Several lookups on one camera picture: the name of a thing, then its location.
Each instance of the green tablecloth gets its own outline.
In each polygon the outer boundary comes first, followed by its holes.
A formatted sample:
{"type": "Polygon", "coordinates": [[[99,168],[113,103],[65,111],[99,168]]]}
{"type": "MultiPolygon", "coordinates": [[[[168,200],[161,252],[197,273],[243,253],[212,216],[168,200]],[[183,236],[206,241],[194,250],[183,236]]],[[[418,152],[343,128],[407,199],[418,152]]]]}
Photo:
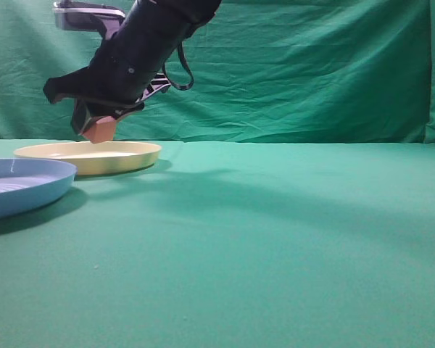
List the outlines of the green tablecloth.
{"type": "Polygon", "coordinates": [[[0,347],[435,347],[435,145],[161,144],[0,220],[0,347]]]}

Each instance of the orange object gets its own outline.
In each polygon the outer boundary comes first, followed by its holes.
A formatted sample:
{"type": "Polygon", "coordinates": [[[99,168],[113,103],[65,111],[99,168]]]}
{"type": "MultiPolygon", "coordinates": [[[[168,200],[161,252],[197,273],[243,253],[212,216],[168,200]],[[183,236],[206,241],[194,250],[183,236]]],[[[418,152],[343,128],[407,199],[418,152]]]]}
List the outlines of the orange object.
{"type": "Polygon", "coordinates": [[[92,144],[111,141],[115,137],[116,126],[117,121],[111,116],[106,116],[96,121],[95,124],[83,134],[83,137],[92,144]]]}

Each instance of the robotic arm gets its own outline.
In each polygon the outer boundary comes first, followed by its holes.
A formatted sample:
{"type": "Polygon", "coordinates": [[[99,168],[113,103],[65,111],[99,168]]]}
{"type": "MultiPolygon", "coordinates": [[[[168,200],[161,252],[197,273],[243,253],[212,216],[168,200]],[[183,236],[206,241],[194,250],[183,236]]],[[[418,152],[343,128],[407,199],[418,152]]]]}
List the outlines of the robotic arm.
{"type": "Polygon", "coordinates": [[[63,30],[94,31],[101,45],[87,67],[50,78],[43,92],[51,104],[74,99],[71,126],[92,143],[113,139],[116,125],[144,108],[144,102],[169,87],[186,90],[194,79],[182,43],[206,25],[221,0],[135,0],[126,14],[116,7],[72,0],[54,3],[63,30]],[[165,63],[177,49],[191,82],[169,79],[165,63]]]}

